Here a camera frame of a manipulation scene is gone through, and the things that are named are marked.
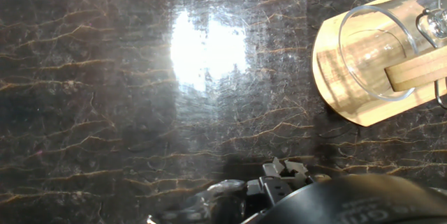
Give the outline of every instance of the black plastic part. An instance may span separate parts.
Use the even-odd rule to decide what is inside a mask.
[[[272,206],[292,193],[290,186],[278,177],[261,177],[259,180]]]
[[[258,223],[447,224],[447,196],[399,177],[353,175],[291,193]]]

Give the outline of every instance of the round wooden board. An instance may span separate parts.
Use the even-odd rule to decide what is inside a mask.
[[[376,0],[377,4],[390,0]],[[434,85],[418,87],[408,98],[388,102],[369,95],[348,73],[338,50],[338,31],[346,13],[326,20],[314,43],[312,71],[316,86],[329,106],[344,118],[361,126],[371,126],[415,106],[435,99]],[[440,81],[441,94],[447,94]]]

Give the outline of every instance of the handle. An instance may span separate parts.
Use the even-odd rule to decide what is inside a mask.
[[[447,77],[447,48],[385,68],[394,91],[406,91]]]

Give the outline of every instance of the metal clasp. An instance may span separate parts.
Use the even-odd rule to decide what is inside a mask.
[[[432,11],[430,11],[428,8],[426,8],[425,10],[422,11],[422,13],[420,15],[417,16],[416,18],[416,28],[418,28],[418,31],[421,35],[423,35],[423,37],[425,39],[427,39],[427,41],[430,43],[430,45],[433,46],[433,48],[437,49],[438,45],[433,41],[433,39],[427,34],[425,33],[425,31],[422,30],[422,28],[420,27],[420,19],[426,15],[429,15],[430,13],[432,13]],[[444,105],[444,102],[441,100],[441,96],[439,94],[439,80],[434,81],[434,95],[436,96],[436,101],[438,102],[438,104],[441,106],[441,108],[447,110],[447,105]]]

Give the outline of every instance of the marble countertop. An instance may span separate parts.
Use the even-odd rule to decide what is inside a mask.
[[[435,102],[327,108],[323,20],[373,0],[0,0],[0,221],[139,223],[276,156],[447,187]]]

